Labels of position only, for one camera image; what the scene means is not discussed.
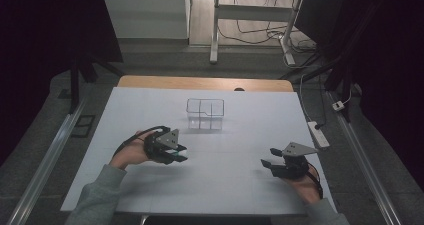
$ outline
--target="transparent container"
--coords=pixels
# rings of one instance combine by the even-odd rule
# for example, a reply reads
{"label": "transparent container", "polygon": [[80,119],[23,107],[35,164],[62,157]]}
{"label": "transparent container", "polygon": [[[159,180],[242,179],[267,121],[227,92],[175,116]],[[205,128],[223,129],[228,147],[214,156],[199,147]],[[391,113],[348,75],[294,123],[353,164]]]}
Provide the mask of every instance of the transparent container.
{"label": "transparent container", "polygon": [[222,129],[224,118],[224,100],[197,99],[187,100],[188,128]]}

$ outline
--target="white table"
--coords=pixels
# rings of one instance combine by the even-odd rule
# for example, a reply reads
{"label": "white table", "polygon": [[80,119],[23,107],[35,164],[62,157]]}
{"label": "white table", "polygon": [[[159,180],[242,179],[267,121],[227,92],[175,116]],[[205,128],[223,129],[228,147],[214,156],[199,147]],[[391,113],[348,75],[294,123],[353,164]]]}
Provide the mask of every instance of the white table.
{"label": "white table", "polygon": [[[190,130],[189,98],[225,101],[222,130]],[[61,208],[75,208],[82,187],[136,130],[165,125],[179,128],[179,143],[189,159],[170,165],[130,166],[121,185],[117,211],[147,215],[293,215],[304,214],[295,191],[262,167],[260,159],[291,141],[313,146],[293,92],[114,88],[80,169]],[[316,154],[308,160],[321,175],[324,196],[332,202]]]}

